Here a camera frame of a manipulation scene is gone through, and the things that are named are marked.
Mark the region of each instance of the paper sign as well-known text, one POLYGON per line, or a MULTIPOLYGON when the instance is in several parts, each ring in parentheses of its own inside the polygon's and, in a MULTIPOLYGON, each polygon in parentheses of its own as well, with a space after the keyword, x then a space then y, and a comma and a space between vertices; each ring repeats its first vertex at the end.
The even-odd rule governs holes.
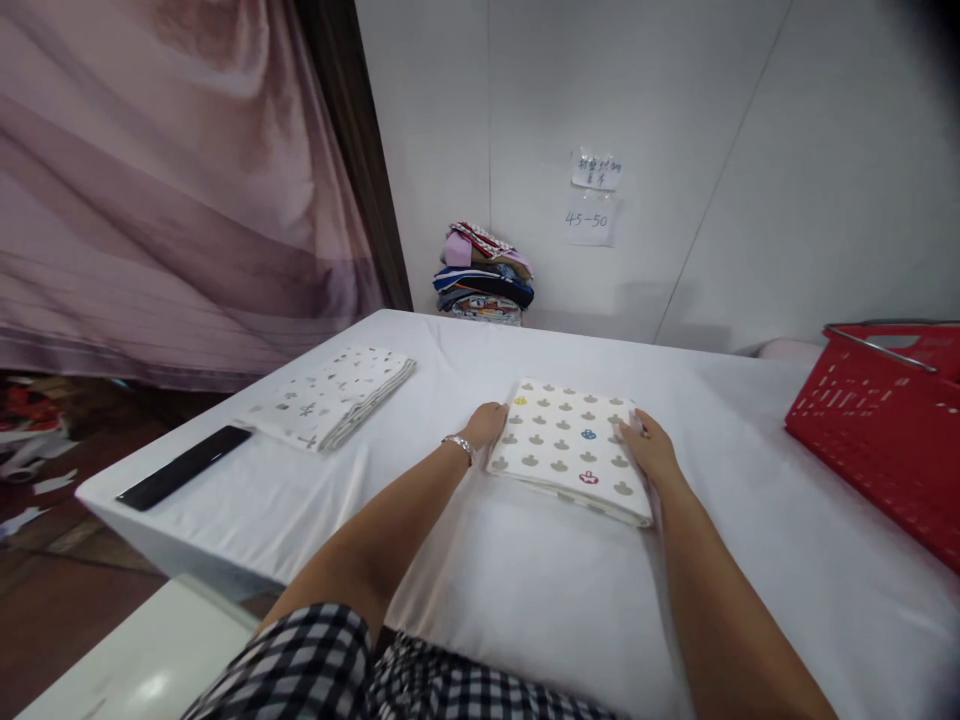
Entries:
POLYGON ((580 148, 579 154, 574 153, 571 182, 580 187, 612 192, 620 184, 622 171, 623 166, 613 155, 594 155, 586 148, 580 148))
POLYGON ((571 245, 613 247, 613 221, 618 202, 610 195, 571 192, 565 203, 563 224, 571 245))

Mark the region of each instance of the hand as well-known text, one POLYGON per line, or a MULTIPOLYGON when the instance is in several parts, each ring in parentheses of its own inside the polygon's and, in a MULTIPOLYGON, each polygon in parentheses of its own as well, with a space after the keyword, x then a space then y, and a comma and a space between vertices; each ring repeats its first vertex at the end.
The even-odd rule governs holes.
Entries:
POLYGON ((658 489, 660 483, 678 479, 682 481, 683 473, 677 463, 670 436, 660 427, 660 423, 643 410, 634 410, 634 413, 643 423, 643 428, 637 430, 626 423, 620 423, 620 435, 633 453, 637 465, 658 489))
POLYGON ((467 426, 458 435, 473 445, 474 450, 483 450, 500 436, 509 409, 507 405, 500 403, 484 403, 477 408, 467 426))

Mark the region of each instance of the woman's left hand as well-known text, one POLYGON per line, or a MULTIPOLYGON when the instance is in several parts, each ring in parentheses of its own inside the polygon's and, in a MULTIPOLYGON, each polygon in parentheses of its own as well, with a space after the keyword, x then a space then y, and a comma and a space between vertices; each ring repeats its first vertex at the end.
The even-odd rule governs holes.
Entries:
POLYGON ((471 416, 467 426, 458 434, 473 449, 480 451, 487 445, 495 442, 507 421, 509 407, 500 403, 484 403, 471 416))

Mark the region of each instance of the red plastic basket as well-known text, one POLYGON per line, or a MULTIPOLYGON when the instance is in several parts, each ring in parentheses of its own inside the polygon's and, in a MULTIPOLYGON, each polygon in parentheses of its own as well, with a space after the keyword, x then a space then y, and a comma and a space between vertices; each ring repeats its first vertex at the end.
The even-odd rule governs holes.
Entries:
POLYGON ((960 323, 823 334, 787 431, 960 574, 960 323))

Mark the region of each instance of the basket handle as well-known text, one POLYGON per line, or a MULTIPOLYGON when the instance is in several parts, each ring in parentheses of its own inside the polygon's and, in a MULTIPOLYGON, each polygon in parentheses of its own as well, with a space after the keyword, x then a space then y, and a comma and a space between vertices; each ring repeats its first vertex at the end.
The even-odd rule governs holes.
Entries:
MULTIPOLYGON (((860 323, 854 323, 854 324, 856 325, 907 325, 907 324, 917 325, 921 323, 924 325, 952 324, 952 323, 939 323, 936 320, 867 320, 866 322, 860 322, 860 323)), ((863 345, 872 350, 876 350, 877 352, 883 353, 887 357, 891 357, 894 360, 899 360, 905 365, 910 365, 911 367, 919 368, 924 372, 928 372, 928 373, 940 372, 939 370, 937 370, 937 368, 933 367, 932 365, 927 365, 926 363, 920 362, 919 360, 908 358, 906 355, 900 355, 898 353, 893 352, 892 350, 887 350, 887 348, 881 347, 876 343, 868 342, 866 340, 863 340, 862 338, 858 338, 858 337, 855 337, 854 335, 851 335, 850 333, 844 332, 843 330, 839 330, 838 327, 839 327, 839 323, 828 323, 823 326, 823 329, 826 332, 832 332, 834 335, 839 335, 840 337, 846 338, 847 340, 852 340, 858 345, 863 345)))
POLYGON ((877 318, 863 320, 858 323, 831 323, 827 327, 837 325, 960 325, 960 320, 931 320, 930 318, 877 318))

